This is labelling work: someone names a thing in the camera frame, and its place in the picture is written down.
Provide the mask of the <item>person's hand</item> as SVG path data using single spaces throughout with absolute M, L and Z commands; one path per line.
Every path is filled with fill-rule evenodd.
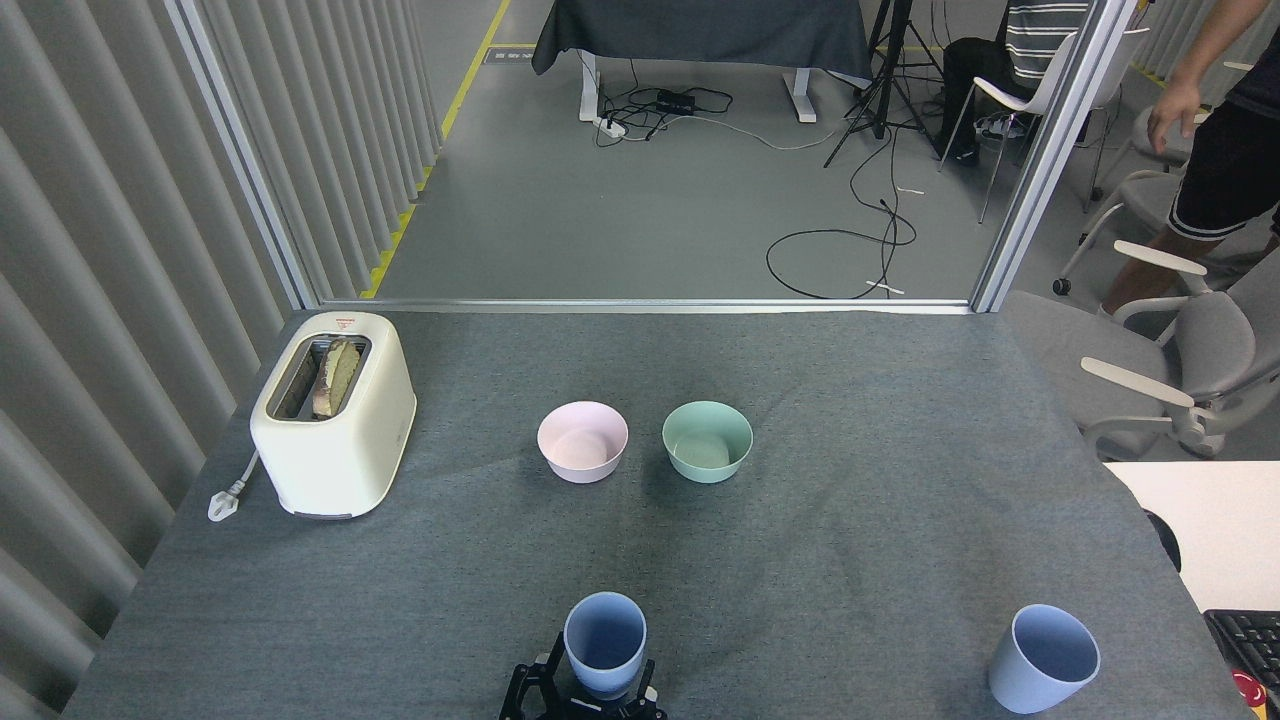
M 1196 131 L 1196 118 L 1201 113 L 1201 92 L 1197 81 L 1170 79 L 1158 101 L 1151 108 L 1147 135 L 1157 154 L 1166 151 L 1170 129 L 1176 126 L 1181 138 L 1190 138 Z

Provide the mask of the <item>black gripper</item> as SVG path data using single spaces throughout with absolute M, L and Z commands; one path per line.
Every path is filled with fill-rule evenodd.
M 527 693 L 536 689 L 543 712 L 538 719 L 652 719 L 664 720 L 668 714 L 658 705 L 658 692 L 652 684 L 655 660 L 646 659 L 640 673 L 637 692 L 631 700 L 622 697 L 604 701 L 589 694 L 562 696 L 556 682 L 564 653 L 564 637 L 558 633 L 549 653 L 540 653 L 531 664 L 517 664 L 511 674 L 500 706 L 500 719 L 530 719 L 524 708 Z

